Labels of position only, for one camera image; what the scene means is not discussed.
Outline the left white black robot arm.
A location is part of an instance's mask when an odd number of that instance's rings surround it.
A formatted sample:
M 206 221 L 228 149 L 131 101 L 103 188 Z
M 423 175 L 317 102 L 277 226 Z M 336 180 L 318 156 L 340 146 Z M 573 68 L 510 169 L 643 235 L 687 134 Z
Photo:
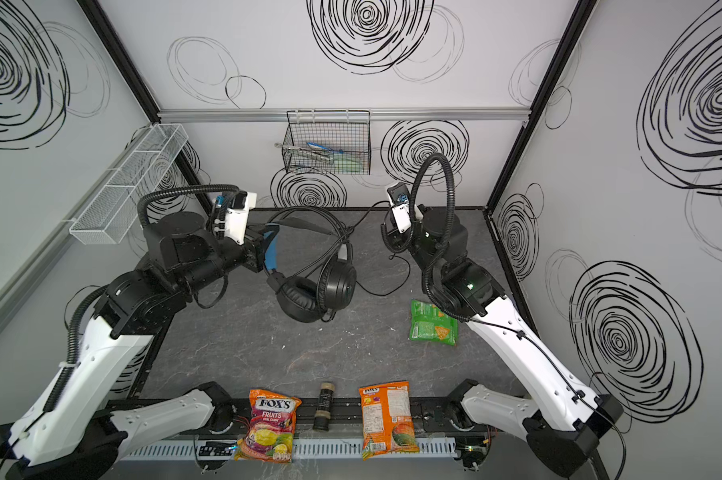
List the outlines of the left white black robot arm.
M 254 193 L 231 184 L 192 185 L 184 193 L 221 200 L 208 217 L 181 211 L 158 222 L 148 208 L 167 192 L 139 200 L 148 253 L 74 311 L 54 380 L 23 417 L 0 425 L 1 478 L 97 479 L 144 446 L 191 430 L 225 434 L 237 421 L 233 399 L 215 382 L 137 409 L 107 408 L 115 385 L 139 371 L 140 353 L 203 288 L 227 281 L 237 267 L 262 267 L 262 236 L 247 226 Z

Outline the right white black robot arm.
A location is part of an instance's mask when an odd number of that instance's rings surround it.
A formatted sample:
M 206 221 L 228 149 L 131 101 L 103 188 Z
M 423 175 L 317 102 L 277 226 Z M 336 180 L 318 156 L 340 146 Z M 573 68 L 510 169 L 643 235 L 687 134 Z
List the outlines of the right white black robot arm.
M 616 431 L 622 405 L 569 371 L 495 278 L 468 257 L 467 231 L 455 213 L 454 174 L 444 154 L 429 155 L 412 185 L 399 182 L 387 196 L 395 228 L 382 231 L 386 247 L 411 255 L 428 299 L 486 342 L 528 393 L 511 396 L 464 381 L 453 392 L 457 412 L 472 425 L 525 441 L 551 472 L 570 477 L 594 457 L 601 438 Z

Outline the black blue headphones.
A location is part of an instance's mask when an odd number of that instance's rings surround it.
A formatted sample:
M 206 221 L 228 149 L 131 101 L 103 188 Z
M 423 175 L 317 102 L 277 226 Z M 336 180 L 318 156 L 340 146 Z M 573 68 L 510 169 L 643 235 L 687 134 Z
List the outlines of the black blue headphones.
M 286 275 L 277 268 L 276 253 L 277 237 L 283 227 L 330 236 L 333 243 L 317 259 Z M 267 284 L 288 317 L 300 323 L 328 323 L 338 311 L 349 306 L 357 285 L 350 242 L 352 232 L 353 229 L 333 213 L 314 206 L 286 207 L 265 223 L 262 267 Z

